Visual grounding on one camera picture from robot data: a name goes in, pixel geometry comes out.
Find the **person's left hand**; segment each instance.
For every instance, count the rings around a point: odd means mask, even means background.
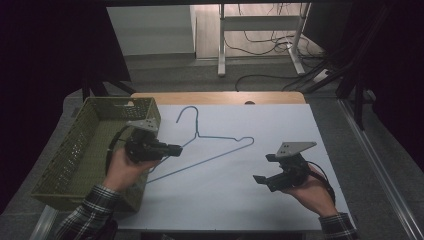
[[[133,163],[126,155],[125,149],[120,148],[113,153],[112,160],[103,186],[121,192],[137,182],[140,175],[149,168],[158,165],[160,159]]]

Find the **gray floor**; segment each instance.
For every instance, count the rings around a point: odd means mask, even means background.
[[[139,92],[172,91],[234,91],[241,76],[268,74],[294,76],[288,58],[231,59],[224,78],[217,76],[216,61],[199,61],[190,57],[127,58],[132,86]],[[255,77],[239,85],[241,91],[280,91],[293,80]],[[347,200],[362,239],[409,239],[394,211],[369,160],[362,150],[346,116],[334,95],[337,82],[305,95],[310,104],[330,160]],[[114,95],[124,95],[107,85]],[[2,239],[28,239],[33,232],[44,205],[29,194],[35,181],[52,158],[55,150],[74,121],[74,113],[81,106],[80,91],[64,101],[64,111],[49,143],[42,152],[26,181],[0,216]],[[406,200],[418,225],[424,226],[424,176],[405,150],[382,126],[373,114],[371,105],[364,106],[366,133],[381,157],[391,178]],[[53,229],[68,213],[59,213]],[[122,232],[117,239],[137,239],[138,234]],[[308,234],[307,239],[322,239],[320,234]]]

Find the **shirt cuff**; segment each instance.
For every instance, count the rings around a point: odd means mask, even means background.
[[[319,221],[325,239],[359,239],[347,213],[339,213],[331,217],[320,217]]]
[[[91,189],[84,199],[82,207],[98,214],[111,214],[120,198],[119,192],[98,184]]]

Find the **white wall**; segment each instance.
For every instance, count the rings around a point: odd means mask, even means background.
[[[124,56],[194,53],[190,6],[107,8]]]

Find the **plastic basket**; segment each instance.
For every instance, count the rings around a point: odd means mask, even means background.
[[[31,196],[57,210],[73,211],[95,184],[102,183],[107,149],[115,134],[129,120],[148,118],[156,119],[160,126],[154,98],[87,98]],[[128,128],[121,139],[126,139],[131,131]],[[118,141],[115,148],[123,145],[123,141]],[[146,180],[147,171],[134,187],[122,193],[115,211],[138,211]]]

